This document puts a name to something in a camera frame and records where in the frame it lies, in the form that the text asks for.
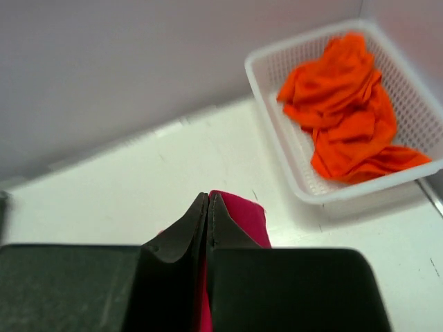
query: orange towel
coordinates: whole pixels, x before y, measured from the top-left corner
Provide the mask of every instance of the orange towel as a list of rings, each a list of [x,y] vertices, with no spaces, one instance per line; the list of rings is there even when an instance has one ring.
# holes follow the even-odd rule
[[[311,134],[311,164],[326,179],[360,183],[431,161],[391,145],[394,110],[361,35],[331,39],[319,60],[289,74],[277,100]]]

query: gray wall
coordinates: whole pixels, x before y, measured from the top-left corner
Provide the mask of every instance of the gray wall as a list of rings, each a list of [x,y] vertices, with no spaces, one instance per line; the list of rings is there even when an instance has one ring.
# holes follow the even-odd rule
[[[443,104],[443,1],[365,0],[362,16],[375,21]],[[428,178],[443,197],[443,171]]]
[[[2,0],[0,180],[248,93],[247,54],[361,0]]]

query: pink cloth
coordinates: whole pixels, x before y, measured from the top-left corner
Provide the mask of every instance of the pink cloth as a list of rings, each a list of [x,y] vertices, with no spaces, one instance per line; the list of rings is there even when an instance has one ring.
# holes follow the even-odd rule
[[[266,231],[266,217],[264,209],[257,203],[243,199],[242,197],[213,190],[209,197],[221,194],[230,217],[243,229],[250,238],[259,246],[270,248],[268,232]],[[201,303],[200,332],[213,332],[213,324],[210,318],[209,300],[206,292],[206,260],[204,261],[203,298]]]

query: table surface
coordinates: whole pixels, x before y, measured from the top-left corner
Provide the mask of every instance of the table surface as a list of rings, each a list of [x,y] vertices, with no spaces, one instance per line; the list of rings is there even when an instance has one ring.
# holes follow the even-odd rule
[[[408,183],[329,207],[299,201],[252,98],[56,167],[10,190],[4,243],[142,244],[199,192],[225,190],[264,207],[274,247],[362,252],[396,331],[443,331],[443,219],[420,187]],[[377,199],[397,196],[404,199],[377,207]],[[350,206],[365,211],[337,214]]]

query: white basket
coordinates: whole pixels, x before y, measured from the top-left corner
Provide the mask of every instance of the white basket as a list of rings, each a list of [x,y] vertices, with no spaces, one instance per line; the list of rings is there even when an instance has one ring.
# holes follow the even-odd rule
[[[433,162],[358,185],[327,181],[312,168],[314,146],[311,137],[283,114],[282,105],[275,97],[295,66],[319,58],[331,37],[349,31],[365,35],[366,47],[374,54],[375,64],[383,74],[383,86],[397,117],[395,144],[418,149]],[[303,33],[251,53],[245,67],[287,180],[303,201],[324,204],[350,199],[413,181],[443,168],[443,110],[395,47],[372,24],[361,20],[346,21]]]

